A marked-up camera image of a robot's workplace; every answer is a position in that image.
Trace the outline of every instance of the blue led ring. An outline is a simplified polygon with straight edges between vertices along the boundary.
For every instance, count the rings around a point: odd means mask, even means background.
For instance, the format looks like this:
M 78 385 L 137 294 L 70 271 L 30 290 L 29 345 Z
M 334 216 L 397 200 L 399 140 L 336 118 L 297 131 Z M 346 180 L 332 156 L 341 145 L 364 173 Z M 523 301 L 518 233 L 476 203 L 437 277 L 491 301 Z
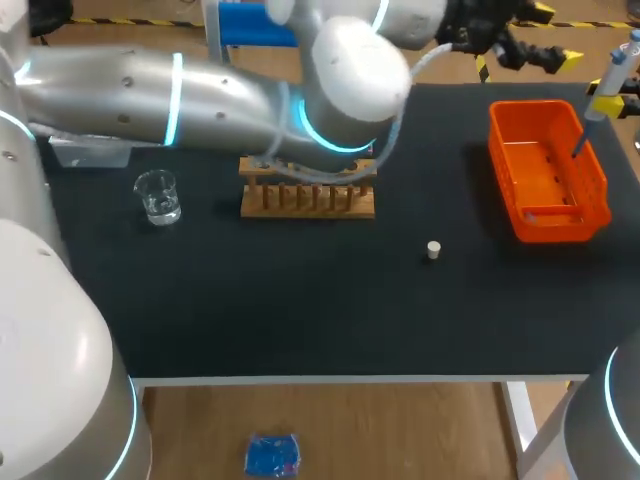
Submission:
M 363 152 L 369 149 L 369 147 L 371 147 L 371 145 L 373 145 L 373 142 L 375 141 L 375 140 L 372 140 L 371 142 L 367 143 L 362 147 L 355 147 L 355 148 L 340 147 L 328 141 L 326 138 L 320 135 L 315 128 L 313 128 L 313 126 L 311 125 L 311 122 L 309 121 L 309 117 L 307 117 L 307 111 L 305 109 L 304 100 L 300 100 L 300 103 L 298 104 L 298 112 L 300 114 L 300 120 L 302 121 L 302 126 L 304 127 L 305 131 L 318 144 L 322 145 L 328 150 L 332 150 L 337 153 L 358 153 L 358 152 Z

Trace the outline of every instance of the orange basket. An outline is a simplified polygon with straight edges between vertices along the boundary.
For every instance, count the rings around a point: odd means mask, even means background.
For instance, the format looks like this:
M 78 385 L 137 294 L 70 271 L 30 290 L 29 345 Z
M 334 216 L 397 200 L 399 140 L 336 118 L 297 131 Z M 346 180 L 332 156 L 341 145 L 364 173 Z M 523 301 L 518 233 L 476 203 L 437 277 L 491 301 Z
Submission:
M 607 178 L 562 100 L 496 102 L 489 150 L 516 236 L 525 243 L 586 242 L 611 221 Z

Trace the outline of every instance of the black tablecloth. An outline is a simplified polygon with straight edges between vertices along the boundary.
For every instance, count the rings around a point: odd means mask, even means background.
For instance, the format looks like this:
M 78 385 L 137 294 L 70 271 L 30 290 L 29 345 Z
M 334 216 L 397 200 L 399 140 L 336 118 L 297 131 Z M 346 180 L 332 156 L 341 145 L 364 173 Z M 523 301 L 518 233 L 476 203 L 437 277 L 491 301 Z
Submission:
M 237 158 L 207 151 L 53 169 L 75 276 L 136 377 L 588 373 L 640 325 L 640 190 L 603 124 L 611 225 L 588 245 L 518 244 L 488 107 L 527 98 L 585 105 L 582 85 L 415 88 L 375 221 L 240 219 Z M 146 226 L 132 193 L 152 168 L 177 176 L 171 228 Z M 442 254 L 425 265 L 429 240 Z

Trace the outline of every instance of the blue object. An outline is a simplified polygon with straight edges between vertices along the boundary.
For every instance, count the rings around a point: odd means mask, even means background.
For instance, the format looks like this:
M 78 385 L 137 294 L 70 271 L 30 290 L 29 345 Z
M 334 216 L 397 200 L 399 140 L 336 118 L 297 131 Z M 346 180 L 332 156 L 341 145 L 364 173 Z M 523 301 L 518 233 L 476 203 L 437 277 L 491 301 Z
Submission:
M 220 45 L 297 47 L 293 32 L 276 25 L 259 3 L 220 3 Z
M 295 435 L 254 435 L 249 442 L 244 471 L 257 477 L 292 477 L 300 467 L 300 450 Z
M 611 52 L 611 63 L 613 63 L 614 65 L 622 65 L 626 59 L 627 55 L 622 51 L 621 48 L 616 48 L 613 52 Z

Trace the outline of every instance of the table leg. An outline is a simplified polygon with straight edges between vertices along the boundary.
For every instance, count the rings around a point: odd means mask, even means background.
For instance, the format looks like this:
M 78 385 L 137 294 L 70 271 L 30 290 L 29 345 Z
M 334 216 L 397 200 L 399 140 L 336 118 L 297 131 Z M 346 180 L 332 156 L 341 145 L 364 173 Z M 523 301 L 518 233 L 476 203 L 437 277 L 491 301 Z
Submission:
M 571 399 L 568 392 L 538 431 L 525 382 L 502 384 L 511 434 L 516 448 L 520 480 L 544 480 L 545 474 L 562 462 L 571 479 L 576 479 L 564 443 L 564 414 Z

